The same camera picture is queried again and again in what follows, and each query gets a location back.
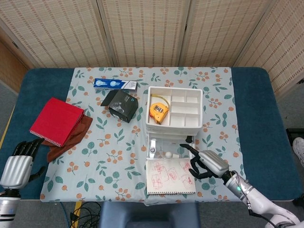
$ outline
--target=brown cloth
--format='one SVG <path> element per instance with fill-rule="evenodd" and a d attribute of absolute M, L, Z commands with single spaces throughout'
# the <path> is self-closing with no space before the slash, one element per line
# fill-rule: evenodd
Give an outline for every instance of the brown cloth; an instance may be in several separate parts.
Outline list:
<path fill-rule="evenodd" d="M 46 140 L 43 141 L 42 144 L 49 146 L 50 148 L 50 151 L 47 153 L 47 161 L 53 161 L 54 159 L 62 155 L 65 151 L 71 149 L 73 146 L 80 143 L 83 137 L 85 136 L 87 130 L 89 129 L 92 120 L 93 119 L 91 117 L 84 115 L 75 127 L 75 129 L 72 131 L 70 137 L 68 138 L 63 147 L 55 146 L 54 144 Z"/>

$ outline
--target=white robotic arm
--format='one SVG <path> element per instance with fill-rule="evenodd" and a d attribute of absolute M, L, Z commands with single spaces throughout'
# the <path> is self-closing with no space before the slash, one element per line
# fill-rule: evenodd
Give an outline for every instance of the white robotic arm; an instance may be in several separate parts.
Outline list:
<path fill-rule="evenodd" d="M 37 173 L 30 174 L 38 147 L 42 142 L 43 139 L 36 139 L 19 143 L 5 164 L 0 180 L 0 185 L 4 188 L 4 192 L 0 193 L 0 228 L 9 228 L 12 224 L 21 199 L 19 190 L 28 182 L 40 177 L 46 169 L 43 166 Z"/>
<path fill-rule="evenodd" d="M 188 144 L 181 144 L 180 146 L 188 149 L 195 156 L 191 159 L 193 169 L 189 169 L 194 177 L 202 179 L 214 176 L 223 179 L 224 185 L 247 205 L 249 215 L 268 221 L 265 226 L 266 228 L 304 228 L 304 221 L 300 222 L 293 213 L 271 202 L 250 185 L 247 180 L 240 177 L 236 171 L 230 171 L 229 165 L 215 152 L 198 152 Z M 200 174 L 196 163 L 206 169 L 207 172 Z M 269 220 L 263 216 L 264 214 L 271 214 L 273 216 Z"/>

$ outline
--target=black box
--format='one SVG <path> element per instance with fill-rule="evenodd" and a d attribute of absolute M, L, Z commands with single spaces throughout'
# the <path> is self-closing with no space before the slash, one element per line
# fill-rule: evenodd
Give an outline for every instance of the black box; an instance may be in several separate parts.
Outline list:
<path fill-rule="evenodd" d="M 100 106 L 109 106 L 113 116 L 129 123 L 138 108 L 138 101 L 122 90 L 111 90 Z"/>

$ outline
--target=blue and white box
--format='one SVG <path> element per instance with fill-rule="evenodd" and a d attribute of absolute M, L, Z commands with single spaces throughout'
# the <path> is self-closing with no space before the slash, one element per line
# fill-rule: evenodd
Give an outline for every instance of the blue and white box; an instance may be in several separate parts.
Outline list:
<path fill-rule="evenodd" d="M 109 90 L 109 89 L 123 89 L 123 90 L 136 90 L 136 81 L 125 81 L 118 79 L 102 79 L 95 78 L 95 90 Z"/>

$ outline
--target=shoe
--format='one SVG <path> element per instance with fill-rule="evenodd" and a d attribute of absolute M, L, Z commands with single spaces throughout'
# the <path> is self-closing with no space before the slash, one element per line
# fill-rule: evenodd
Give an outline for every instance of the shoe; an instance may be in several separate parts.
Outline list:
<path fill-rule="evenodd" d="M 300 137 L 295 138 L 295 140 L 293 142 L 293 150 L 294 150 L 294 153 L 300 159 L 302 166 L 304 167 L 304 139 L 302 139 Z"/>

